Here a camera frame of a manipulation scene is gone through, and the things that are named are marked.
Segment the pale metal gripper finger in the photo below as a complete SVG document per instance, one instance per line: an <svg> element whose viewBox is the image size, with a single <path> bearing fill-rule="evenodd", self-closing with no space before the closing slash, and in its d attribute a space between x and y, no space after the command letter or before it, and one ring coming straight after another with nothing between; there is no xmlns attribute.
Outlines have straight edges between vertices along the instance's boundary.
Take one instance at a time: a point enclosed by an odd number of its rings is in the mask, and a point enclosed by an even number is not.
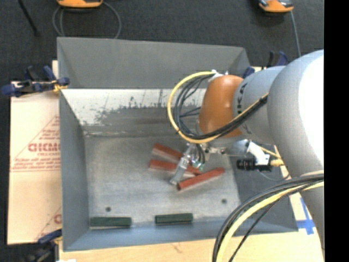
<svg viewBox="0 0 349 262"><path fill-rule="evenodd" d="M181 181L187 169L188 164L189 164L189 160L187 157L182 157L180 159L179 163L177 164L174 175L170 179L170 184L177 185Z"/></svg>

